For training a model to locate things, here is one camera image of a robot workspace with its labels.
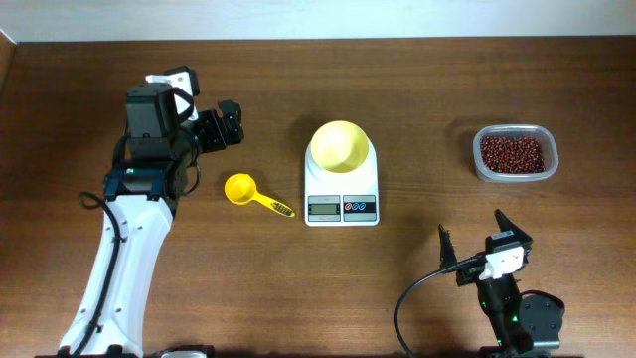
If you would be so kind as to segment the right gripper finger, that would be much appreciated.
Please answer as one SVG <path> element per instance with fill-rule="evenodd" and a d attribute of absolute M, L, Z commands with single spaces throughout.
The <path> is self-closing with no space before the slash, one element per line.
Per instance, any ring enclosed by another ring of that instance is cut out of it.
<path fill-rule="evenodd" d="M 519 240 L 528 240 L 530 236 L 514 224 L 500 209 L 494 212 L 496 222 L 502 232 L 511 231 Z"/>
<path fill-rule="evenodd" d="M 458 260 L 450 240 L 450 233 L 443 227 L 442 224 L 439 224 L 438 235 L 440 242 L 439 269 L 443 272 L 451 272 L 451 270 L 456 267 Z"/>

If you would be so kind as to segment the yellow measuring scoop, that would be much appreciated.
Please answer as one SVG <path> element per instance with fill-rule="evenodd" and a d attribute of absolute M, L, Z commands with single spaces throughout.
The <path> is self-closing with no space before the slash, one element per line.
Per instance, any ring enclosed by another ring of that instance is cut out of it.
<path fill-rule="evenodd" d="M 247 205 L 256 202 L 267 209 L 287 218 L 293 218 L 295 212 L 280 201 L 258 192 L 255 181 L 244 173 L 234 174 L 225 183 L 226 197 L 235 205 Z"/>

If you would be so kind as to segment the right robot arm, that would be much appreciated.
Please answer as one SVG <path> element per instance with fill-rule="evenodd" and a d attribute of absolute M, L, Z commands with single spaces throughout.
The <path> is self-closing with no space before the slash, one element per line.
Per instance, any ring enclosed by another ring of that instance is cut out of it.
<path fill-rule="evenodd" d="M 477 288 L 497 340 L 495 346 L 482 347 L 480 357 L 550 357 L 560 348 L 565 304 L 544 291 L 519 291 L 514 274 L 529 263 L 533 239 L 501 210 L 494 216 L 500 232 L 485 239 L 484 251 L 464 261 L 457 259 L 449 232 L 439 226 L 440 269 L 455 273 L 457 285 Z"/>

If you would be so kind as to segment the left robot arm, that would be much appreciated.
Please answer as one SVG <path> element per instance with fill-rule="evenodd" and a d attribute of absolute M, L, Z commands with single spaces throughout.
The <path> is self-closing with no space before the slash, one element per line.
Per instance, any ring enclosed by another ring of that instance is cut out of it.
<path fill-rule="evenodd" d="M 79 194 L 99 209 L 103 225 L 79 311 L 60 357 L 140 357 L 154 268 L 199 157 L 244 139 L 241 108 L 232 100 L 198 111 L 194 95 L 167 83 L 132 87 L 126 124 L 115 144 L 100 195 Z"/>

